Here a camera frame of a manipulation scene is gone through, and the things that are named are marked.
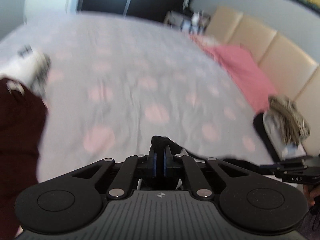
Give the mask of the floral pink pillow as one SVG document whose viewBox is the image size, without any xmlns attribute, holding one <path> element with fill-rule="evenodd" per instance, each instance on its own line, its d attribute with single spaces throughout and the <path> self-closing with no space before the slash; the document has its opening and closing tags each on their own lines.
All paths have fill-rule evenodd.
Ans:
<svg viewBox="0 0 320 240">
<path fill-rule="evenodd" d="M 220 42 L 214 36 L 206 35 L 189 35 L 189 38 L 196 43 L 200 48 L 204 47 L 215 47 L 220 44 Z"/>
</svg>

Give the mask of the black folded garment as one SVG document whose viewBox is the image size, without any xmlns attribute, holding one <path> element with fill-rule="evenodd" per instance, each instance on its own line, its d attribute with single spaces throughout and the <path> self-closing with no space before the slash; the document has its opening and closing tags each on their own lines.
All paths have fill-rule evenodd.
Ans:
<svg viewBox="0 0 320 240">
<path fill-rule="evenodd" d="M 279 125 L 266 112 L 258 113 L 254 117 L 253 126 L 274 162 L 307 156 L 302 144 L 297 146 L 291 142 L 288 144 L 283 142 Z"/>
</svg>

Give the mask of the white knit garment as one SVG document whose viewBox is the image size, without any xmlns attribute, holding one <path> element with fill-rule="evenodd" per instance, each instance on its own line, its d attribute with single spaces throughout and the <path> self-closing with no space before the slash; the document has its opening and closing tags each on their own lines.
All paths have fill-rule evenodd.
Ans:
<svg viewBox="0 0 320 240">
<path fill-rule="evenodd" d="M 1 79 L 17 80 L 31 88 L 47 66 L 47 57 L 43 52 L 25 46 L 7 63 L 1 65 Z"/>
</svg>

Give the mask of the maroon sweater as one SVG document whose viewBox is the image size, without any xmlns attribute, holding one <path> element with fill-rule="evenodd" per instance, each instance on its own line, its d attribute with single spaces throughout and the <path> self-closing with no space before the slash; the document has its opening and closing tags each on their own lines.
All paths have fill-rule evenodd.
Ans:
<svg viewBox="0 0 320 240">
<path fill-rule="evenodd" d="M 7 77 L 1 79 L 1 239 L 13 239 L 20 226 L 17 196 L 37 183 L 39 143 L 47 116 L 42 99 Z"/>
</svg>

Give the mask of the grey black raglan shirt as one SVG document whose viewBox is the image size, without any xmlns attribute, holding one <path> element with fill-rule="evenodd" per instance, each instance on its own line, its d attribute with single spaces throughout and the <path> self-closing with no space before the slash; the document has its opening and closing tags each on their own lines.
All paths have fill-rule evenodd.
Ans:
<svg viewBox="0 0 320 240">
<path fill-rule="evenodd" d="M 204 163 L 204 160 L 206 159 L 206 157 L 201 157 L 199 155 L 196 155 L 195 153 L 192 153 L 189 150 L 185 149 L 184 147 L 176 144 L 174 141 L 170 140 L 168 137 L 161 137 L 159 135 L 154 135 L 151 138 L 151 145 L 153 146 L 155 152 L 162 153 L 166 147 L 169 147 L 172 155 L 176 155 L 176 154 L 188 155 L 194 158 L 198 163 Z M 258 165 L 250 163 L 249 161 L 231 158 L 231 157 L 225 157 L 225 158 L 222 158 L 222 160 L 227 163 L 233 164 L 235 166 L 263 175 L 265 177 L 282 182 L 282 180 L 277 178 L 275 175 L 271 173 L 265 173 Z"/>
</svg>

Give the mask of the pink dotted bed sheet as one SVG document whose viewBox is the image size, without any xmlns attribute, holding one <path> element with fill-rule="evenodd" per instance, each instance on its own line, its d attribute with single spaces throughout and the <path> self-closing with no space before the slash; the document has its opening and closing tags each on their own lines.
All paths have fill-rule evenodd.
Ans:
<svg viewBox="0 0 320 240">
<path fill-rule="evenodd" d="M 179 31 L 116 15 L 52 14 L 3 38 L 1 63 L 24 46 L 51 59 L 39 181 L 104 157 L 147 154 L 154 135 L 199 157 L 272 163 L 242 92 Z"/>
</svg>

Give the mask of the beige padded headboard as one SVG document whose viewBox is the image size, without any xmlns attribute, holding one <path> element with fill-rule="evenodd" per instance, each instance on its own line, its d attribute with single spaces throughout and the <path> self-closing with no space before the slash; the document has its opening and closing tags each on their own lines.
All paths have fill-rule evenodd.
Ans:
<svg viewBox="0 0 320 240">
<path fill-rule="evenodd" d="M 311 126 L 304 148 L 319 154 L 319 63 L 280 32 L 255 17 L 227 6 L 217 7 L 206 35 L 221 44 L 245 48 L 276 90 L 294 100 Z"/>
</svg>

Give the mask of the grey checked garment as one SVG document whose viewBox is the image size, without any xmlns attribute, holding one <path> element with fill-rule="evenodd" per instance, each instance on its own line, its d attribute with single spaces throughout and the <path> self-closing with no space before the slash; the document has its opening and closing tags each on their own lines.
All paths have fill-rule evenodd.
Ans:
<svg viewBox="0 0 320 240">
<path fill-rule="evenodd" d="M 48 75 L 51 67 L 51 59 L 47 54 L 43 54 L 43 57 L 40 61 L 40 68 L 35 75 L 35 79 L 31 84 L 31 91 L 41 97 L 46 97 L 46 85 L 48 81 Z"/>
</svg>

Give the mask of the striped olive folded garment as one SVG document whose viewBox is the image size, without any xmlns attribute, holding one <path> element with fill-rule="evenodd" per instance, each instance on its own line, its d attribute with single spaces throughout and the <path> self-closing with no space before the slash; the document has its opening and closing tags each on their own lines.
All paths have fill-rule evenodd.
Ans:
<svg viewBox="0 0 320 240">
<path fill-rule="evenodd" d="M 310 136 L 310 125 L 298 111 L 294 101 L 285 95 L 269 95 L 268 103 L 268 114 L 278 122 L 285 144 L 291 142 L 298 146 Z"/>
</svg>

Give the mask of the white bedside table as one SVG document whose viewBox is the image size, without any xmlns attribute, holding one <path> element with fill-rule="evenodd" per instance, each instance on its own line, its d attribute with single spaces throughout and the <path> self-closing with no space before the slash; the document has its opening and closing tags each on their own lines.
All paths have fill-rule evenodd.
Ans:
<svg viewBox="0 0 320 240">
<path fill-rule="evenodd" d="M 176 11 L 166 14 L 164 24 L 172 29 L 189 34 L 203 34 L 210 23 L 211 17 L 204 12 L 194 12 L 191 16 Z"/>
</svg>

